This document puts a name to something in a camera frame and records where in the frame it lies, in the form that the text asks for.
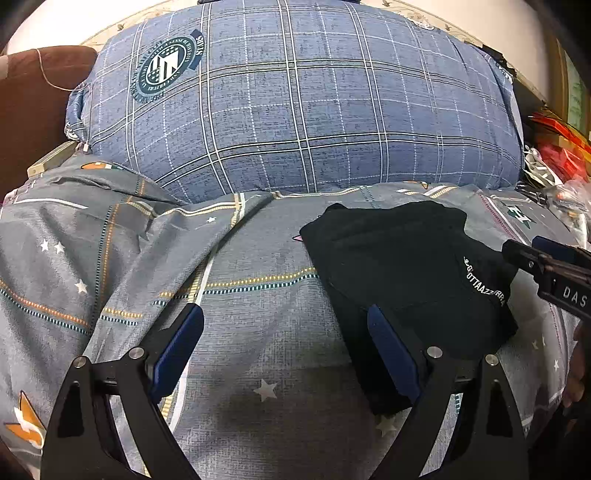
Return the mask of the person right hand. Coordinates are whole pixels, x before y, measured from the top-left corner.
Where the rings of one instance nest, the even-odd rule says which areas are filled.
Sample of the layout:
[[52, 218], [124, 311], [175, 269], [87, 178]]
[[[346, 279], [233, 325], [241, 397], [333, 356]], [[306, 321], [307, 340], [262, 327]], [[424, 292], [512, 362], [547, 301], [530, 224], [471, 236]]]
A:
[[562, 393], [562, 404], [568, 409], [573, 403], [579, 402], [584, 394], [584, 377], [586, 374], [586, 356], [584, 341], [586, 340], [587, 328], [582, 321], [577, 325], [573, 339], [576, 342], [572, 352], [567, 381]]

